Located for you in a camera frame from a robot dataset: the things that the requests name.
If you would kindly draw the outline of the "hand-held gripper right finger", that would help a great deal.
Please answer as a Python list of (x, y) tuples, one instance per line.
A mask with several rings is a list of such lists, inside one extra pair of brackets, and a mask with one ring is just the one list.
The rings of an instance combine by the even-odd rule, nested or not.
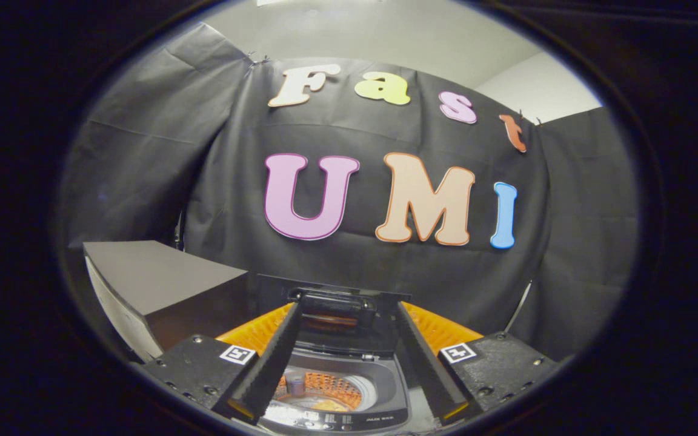
[(521, 398), (559, 367), (506, 331), (482, 335), (401, 301), (395, 321), (430, 411), (452, 424)]

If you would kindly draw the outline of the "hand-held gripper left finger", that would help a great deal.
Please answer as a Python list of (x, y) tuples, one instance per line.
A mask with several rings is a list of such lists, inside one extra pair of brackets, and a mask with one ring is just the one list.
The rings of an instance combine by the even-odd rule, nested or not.
[(302, 304), (288, 303), (221, 339), (191, 335), (142, 369), (215, 414), (256, 424), (279, 386), (301, 320)]

